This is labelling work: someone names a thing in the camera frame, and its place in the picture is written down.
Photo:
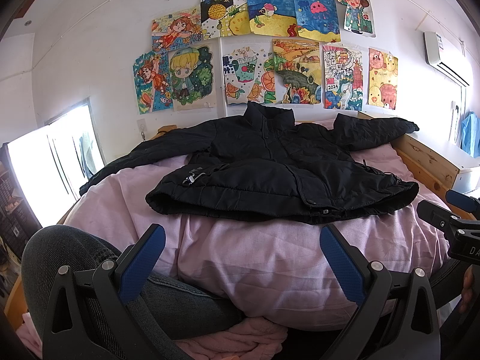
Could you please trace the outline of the person's right hand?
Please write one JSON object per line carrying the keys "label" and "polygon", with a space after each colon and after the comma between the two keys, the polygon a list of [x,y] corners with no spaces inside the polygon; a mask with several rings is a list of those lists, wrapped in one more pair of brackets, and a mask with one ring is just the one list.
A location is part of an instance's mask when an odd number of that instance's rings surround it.
{"label": "person's right hand", "polygon": [[465,313],[465,311],[470,308],[470,304],[475,298],[475,286],[479,283],[479,275],[476,273],[476,270],[476,267],[471,265],[465,271],[459,306],[459,311],[461,314]]}

